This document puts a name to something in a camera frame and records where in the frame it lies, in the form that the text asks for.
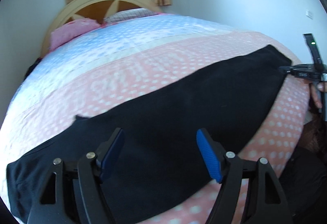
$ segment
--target wooden headboard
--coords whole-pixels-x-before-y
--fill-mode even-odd
[[[105,17],[119,11],[137,8],[161,12],[161,9],[151,0],[74,0],[66,5],[49,26],[43,40],[40,56],[43,58],[48,53],[51,32],[67,22],[79,18],[90,18],[101,24]]]

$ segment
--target pink polka dot fabric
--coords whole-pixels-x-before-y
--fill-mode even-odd
[[[283,45],[257,32],[188,38],[118,57],[74,78],[24,112],[9,111],[0,131],[1,197],[9,206],[6,164],[66,129],[76,114],[95,116],[209,64],[249,54],[267,44],[275,46],[293,63],[300,63]],[[294,77],[287,77],[266,120],[239,156],[248,160],[258,160],[264,156],[280,175],[301,135],[308,97],[307,85]],[[244,180],[233,223],[241,219],[246,187],[247,181]],[[211,182],[181,205],[142,223],[205,223],[219,188],[219,184]]]

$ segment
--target blue gripper pad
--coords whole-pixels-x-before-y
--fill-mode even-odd
[[[123,129],[116,128],[109,140],[101,143],[97,149],[96,164],[100,169],[99,179],[101,182],[104,182],[105,179],[111,176],[124,142],[125,134]]]
[[[221,183],[223,177],[221,175],[220,161],[215,155],[215,152],[201,129],[197,131],[197,146],[199,147],[211,178],[215,179],[218,183]]]

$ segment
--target bed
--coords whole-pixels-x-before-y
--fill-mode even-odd
[[[101,23],[116,12],[137,8],[161,11],[151,0],[74,0],[50,25],[41,50],[44,58],[17,90],[0,130],[0,195],[7,207],[6,165],[62,132],[77,114],[98,115],[268,44],[293,64],[300,63],[289,49],[259,32],[171,14],[101,27],[48,53],[50,34],[61,25],[84,17]],[[308,99],[307,85],[288,76],[266,120],[239,156],[265,156],[279,176],[300,138]],[[241,218],[246,188],[243,180],[235,223]],[[218,191],[219,184],[211,181],[181,205],[143,223],[205,223]]]

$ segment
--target pillow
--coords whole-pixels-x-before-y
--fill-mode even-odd
[[[49,52],[54,51],[56,48],[73,38],[99,27],[100,25],[97,21],[90,18],[77,19],[66,23],[51,33]]]
[[[158,15],[158,14],[159,13],[157,13],[157,12],[153,12],[149,9],[144,9],[144,8],[131,9],[131,10],[126,10],[126,11],[121,11],[121,12],[115,13],[114,15],[105,18],[104,21],[108,25],[112,25],[117,22],[127,21],[127,20],[136,19],[136,18],[140,18],[140,17],[153,16],[153,15]]]

